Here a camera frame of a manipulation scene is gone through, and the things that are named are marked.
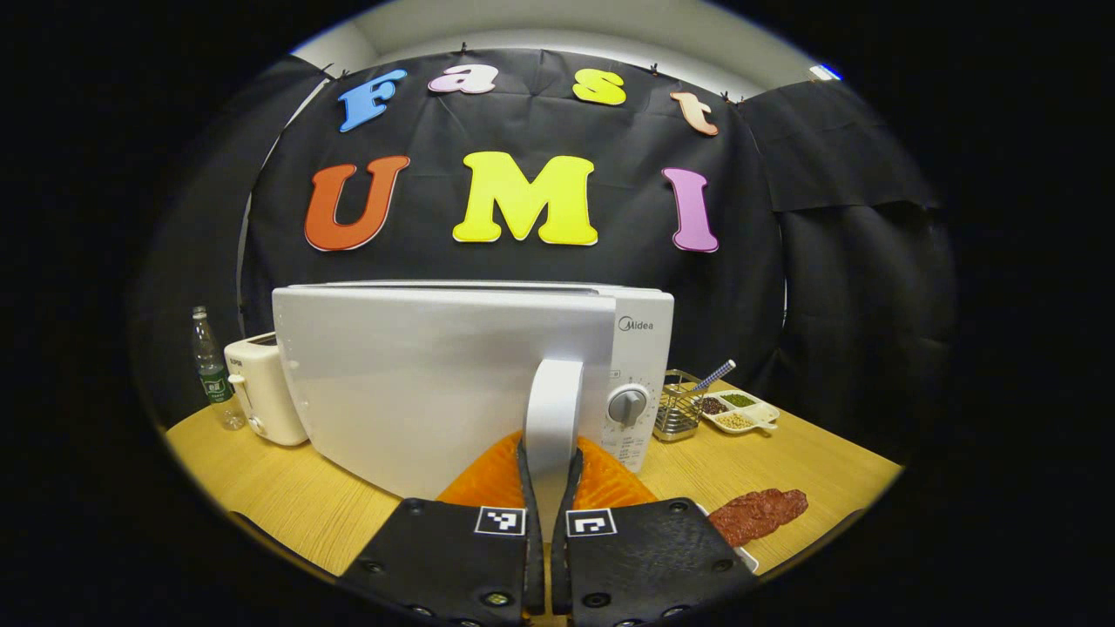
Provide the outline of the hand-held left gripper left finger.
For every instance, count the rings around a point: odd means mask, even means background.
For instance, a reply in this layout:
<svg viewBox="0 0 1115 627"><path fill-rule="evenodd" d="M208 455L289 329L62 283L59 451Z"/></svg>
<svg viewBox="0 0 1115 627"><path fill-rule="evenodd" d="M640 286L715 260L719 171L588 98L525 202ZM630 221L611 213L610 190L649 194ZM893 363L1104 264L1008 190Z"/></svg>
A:
<svg viewBox="0 0 1115 627"><path fill-rule="evenodd" d="M338 581L421 626L525 626L544 610L543 556L516 432L442 496L403 499Z"/></svg>

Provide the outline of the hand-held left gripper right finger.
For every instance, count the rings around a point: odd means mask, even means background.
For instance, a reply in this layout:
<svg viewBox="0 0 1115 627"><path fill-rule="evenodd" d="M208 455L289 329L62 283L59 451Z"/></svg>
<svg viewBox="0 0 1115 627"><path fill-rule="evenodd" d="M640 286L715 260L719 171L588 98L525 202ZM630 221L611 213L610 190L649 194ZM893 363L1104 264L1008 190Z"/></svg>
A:
<svg viewBox="0 0 1115 627"><path fill-rule="evenodd" d="M590 476L589 446L578 444L553 531L554 614L570 626L679 626L758 587L689 496L578 507Z"/></svg>

